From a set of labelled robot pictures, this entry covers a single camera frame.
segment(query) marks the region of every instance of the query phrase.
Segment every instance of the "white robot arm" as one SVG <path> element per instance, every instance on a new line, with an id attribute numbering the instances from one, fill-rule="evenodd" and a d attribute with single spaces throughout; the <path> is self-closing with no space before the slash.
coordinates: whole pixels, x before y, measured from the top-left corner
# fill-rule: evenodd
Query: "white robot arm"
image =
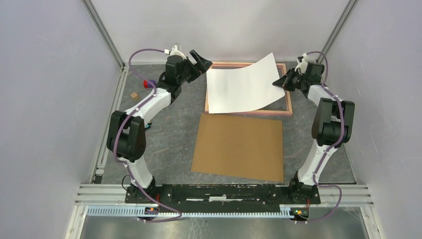
<path id="1" fill-rule="evenodd" d="M 132 180 L 142 188 L 148 188 L 154 180 L 143 156 L 146 148 L 145 126 L 179 96 L 183 83 L 195 80 L 212 65 L 211 61 L 202 58 L 195 50 L 190 51 L 196 60 L 193 64 L 180 51 L 179 44 L 175 44 L 171 50 L 164 50 L 164 54 L 169 55 L 166 70 L 161 74 L 156 88 L 134 107 L 125 112 L 113 112 L 108 130 L 107 148 L 113 151 L 114 143 L 118 141 L 118 160 L 124 162 Z M 117 139 L 119 128 L 126 118 L 128 120 L 123 128 L 129 128 L 129 132 L 121 132 Z"/>
<path id="2" fill-rule="evenodd" d="M 319 183 L 319 176 L 329 158 L 341 144 L 350 139 L 354 103 L 344 101 L 331 93 L 328 87 L 321 83 L 324 66 L 319 63 L 307 62 L 307 58 L 306 53 L 298 57 L 298 65 L 291 68 L 273 85 L 287 91 L 299 89 L 318 107 L 312 126 L 312 138 L 314 139 L 312 148 L 304 165 L 289 184 L 293 192 L 299 191 L 301 194 L 313 195 L 316 185 Z"/>

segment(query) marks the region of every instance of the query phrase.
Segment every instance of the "cardboard sheet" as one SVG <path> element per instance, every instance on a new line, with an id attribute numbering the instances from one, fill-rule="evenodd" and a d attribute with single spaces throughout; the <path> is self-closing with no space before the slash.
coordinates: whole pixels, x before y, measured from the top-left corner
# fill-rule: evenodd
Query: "cardboard sheet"
<path id="1" fill-rule="evenodd" d="M 209 69 L 207 91 L 210 114 L 249 112 L 284 96 L 272 83 L 280 78 L 273 53 L 238 69 Z"/>
<path id="2" fill-rule="evenodd" d="M 192 171 L 284 182 L 282 122 L 202 114 Z"/>

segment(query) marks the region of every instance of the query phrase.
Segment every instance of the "purple cable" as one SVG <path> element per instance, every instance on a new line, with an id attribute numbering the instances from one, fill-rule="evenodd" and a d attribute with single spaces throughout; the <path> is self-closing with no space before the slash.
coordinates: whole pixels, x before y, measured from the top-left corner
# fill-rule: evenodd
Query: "purple cable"
<path id="1" fill-rule="evenodd" d="M 327 61 L 327 57 L 326 57 L 326 55 L 324 53 L 322 53 L 320 51 L 310 51 L 310 52 L 308 52 L 306 54 L 307 55 L 311 55 L 311 54 L 314 54 L 314 53 L 321 54 L 323 56 L 324 60 L 325 60 L 325 68 L 326 68 L 325 69 L 325 78 L 322 81 L 322 86 L 324 87 L 325 86 L 325 83 L 327 82 L 327 75 L 328 75 L 328 61 Z"/>
<path id="2" fill-rule="evenodd" d="M 325 215 L 323 217 L 320 217 L 320 218 L 317 218 L 317 219 L 312 219 L 312 220 L 309 220 L 309 221 L 306 221 L 306 222 L 296 221 L 297 223 L 300 223 L 300 224 L 307 224 L 307 223 L 311 223 L 311 222 L 317 222 L 317 221 L 320 221 L 322 219 L 325 219 L 325 218 L 331 216 L 331 214 L 333 214 L 334 211 L 337 210 L 338 206 L 340 205 L 341 198 L 343 197 L 343 192 L 342 192 L 340 186 L 335 185 L 335 184 L 332 184 L 332 185 L 321 185 L 321 184 L 319 184 L 317 182 L 317 179 L 316 179 L 316 174 L 318 173 L 319 169 L 321 168 L 322 163 L 324 162 L 325 158 L 327 157 L 327 153 L 332 148 L 336 147 L 337 145 L 339 145 L 343 141 L 343 137 L 344 137 L 344 116 L 343 116 L 343 107 L 341 106 L 340 100 L 325 85 L 325 82 L 327 80 L 327 75 L 328 75 L 328 61 L 327 61 L 327 57 L 325 56 L 324 53 L 322 53 L 320 51 L 311 51 L 311 52 L 308 52 L 307 54 L 309 55 L 309 54 L 313 54 L 313 53 L 319 53 L 319 54 L 321 54 L 324 57 L 325 65 L 326 65 L 326 72 L 325 72 L 325 79 L 322 82 L 321 86 L 324 89 L 324 91 L 327 92 L 331 97 L 333 97 L 335 99 L 335 101 L 337 102 L 338 110 L 340 111 L 340 127 L 341 127 L 341 129 L 340 129 L 340 137 L 338 138 L 338 140 L 333 145 L 330 145 L 325 150 L 324 154 L 321 157 L 321 160 L 318 163 L 318 166 L 316 167 L 315 173 L 313 175 L 313 180 L 314 180 L 314 183 L 315 183 L 315 185 L 317 187 L 320 187 L 320 188 L 337 188 L 339 195 L 338 195 L 338 201 L 337 201 L 337 203 L 335 204 L 334 208 L 327 215 Z"/>
<path id="3" fill-rule="evenodd" d="M 141 187 L 141 185 L 134 179 L 134 177 L 133 177 L 133 174 L 132 174 L 132 172 L 130 171 L 130 168 L 127 166 L 127 163 L 125 162 L 125 161 L 122 161 L 122 160 L 119 160 L 118 158 L 117 158 L 117 144 L 118 144 L 118 140 L 120 139 L 120 135 L 121 135 L 121 133 L 123 132 L 123 127 L 125 126 L 125 124 L 127 123 L 127 121 L 130 119 L 130 117 L 133 115 L 133 114 L 135 114 L 137 111 L 136 111 L 136 109 L 139 109 L 139 108 L 141 108 L 142 106 L 144 106 L 147 102 L 149 102 L 152 98 L 154 98 L 154 95 L 157 93 L 157 88 L 155 87 L 155 85 L 154 84 L 152 84 L 152 82 L 150 82 L 149 80 L 147 80 L 145 77 L 143 77 L 143 76 L 141 76 L 139 73 L 137 73 L 134 69 L 133 69 L 133 67 L 132 67 L 132 64 L 131 64 L 131 61 L 132 61 L 132 58 L 133 58 L 133 56 L 134 55 L 136 55 L 136 54 L 138 54 L 139 52 L 142 52 L 142 51 L 157 51 L 157 52 L 161 52 L 161 53 L 164 53 L 164 51 L 163 50 L 159 50 L 159 49 L 151 49 L 151 48 L 146 48 L 146 49 L 141 49 L 141 50 L 138 50 L 138 51 L 135 51 L 130 57 L 129 57 L 129 71 L 131 71 L 135 76 L 137 76 L 137 77 L 139 77 L 139 78 L 141 78 L 142 80 L 146 80 L 147 82 L 149 82 L 151 85 L 152 85 L 152 87 L 154 88 L 153 90 L 152 90 L 152 92 L 153 92 L 153 94 L 150 96 L 150 97 L 148 97 L 147 99 L 145 99 L 144 101 L 142 101 L 140 104 L 138 104 L 137 105 L 137 107 L 134 109 L 134 110 L 132 110 L 132 112 L 130 112 L 128 115 L 127 115 L 127 117 L 123 120 L 123 122 L 121 123 L 121 126 L 120 126 L 120 128 L 119 128 L 119 130 L 117 131 L 117 135 L 116 135 L 116 139 L 115 139 L 115 141 L 114 141 L 114 147 L 113 147 L 113 156 L 114 156 L 114 160 L 117 162 L 117 163 L 123 163 L 124 165 L 125 165 L 125 168 L 126 168 L 126 170 L 127 170 L 127 172 L 128 172 L 128 174 L 129 174 L 129 176 L 130 176 L 130 178 L 131 178 L 131 181 L 134 181 L 135 182 L 135 185 L 139 188 L 139 190 L 141 190 L 141 192 L 150 200 L 150 201 L 152 201 L 152 202 L 154 202 L 154 203 L 156 203 L 156 204 L 158 204 L 159 206 L 161 206 L 161 207 L 163 207 L 163 208 L 166 208 L 166 209 L 168 209 L 168 210 L 170 210 L 170 211 L 173 211 L 173 212 L 175 212 L 175 213 L 178 213 L 179 215 L 178 216 L 176 216 L 176 217 L 174 217 L 174 218 L 167 218 L 167 219 L 161 219 L 161 220 L 155 220 L 155 221 L 146 221 L 146 220 L 144 220 L 144 222 L 145 223 L 163 223 L 163 222 L 170 222 L 170 221 L 174 221 L 174 220 L 177 220 L 177 219 L 179 219 L 179 218 L 181 218 L 182 217 L 182 213 L 181 212 L 179 212 L 178 210 L 176 210 L 176 209 L 174 209 L 174 208 L 171 208 L 171 207 L 169 207 L 169 206 L 167 206 L 167 205 L 164 205 L 164 204 L 162 204 L 162 203 L 160 203 L 160 202 L 158 202 L 158 201 L 156 201 L 155 199 L 153 199 L 151 196 L 149 196 L 147 193 L 146 193 L 146 191 Z"/>

